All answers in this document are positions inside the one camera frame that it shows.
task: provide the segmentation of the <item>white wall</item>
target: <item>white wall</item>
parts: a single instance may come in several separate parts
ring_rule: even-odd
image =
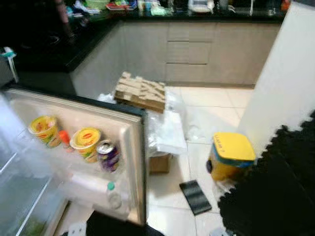
[[[238,131],[261,154],[280,125],[291,130],[315,109],[315,8],[293,2]]]

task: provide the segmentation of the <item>cardboard box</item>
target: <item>cardboard box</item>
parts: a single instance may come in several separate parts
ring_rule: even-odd
[[[171,154],[150,158],[150,174],[169,173]]]

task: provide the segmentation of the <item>refrigerator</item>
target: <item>refrigerator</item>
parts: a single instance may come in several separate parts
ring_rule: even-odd
[[[146,223],[146,113],[127,105],[35,91],[16,84],[0,90],[0,235],[53,235],[68,201],[110,217]],[[71,136],[84,127],[101,131],[120,151],[114,173],[87,163],[62,144],[47,148],[28,132],[39,116],[55,116]],[[112,209],[107,184],[122,204]]]

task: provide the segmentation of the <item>green bottle cap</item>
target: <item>green bottle cap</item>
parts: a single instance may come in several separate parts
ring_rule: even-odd
[[[114,182],[109,182],[109,183],[107,184],[107,189],[108,189],[108,190],[114,190],[114,188],[115,188]]]

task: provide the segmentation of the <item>yellow container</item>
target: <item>yellow container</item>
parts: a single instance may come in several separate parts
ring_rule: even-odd
[[[55,117],[41,116],[36,118],[29,125],[29,132],[49,148],[56,147],[61,142]]]
[[[71,138],[70,145],[78,150],[84,160],[89,163],[97,161],[96,144],[100,139],[98,129],[87,127],[78,130]]]
[[[213,136],[207,167],[214,180],[233,178],[242,173],[255,160],[254,150],[248,138],[242,134],[217,132]]]

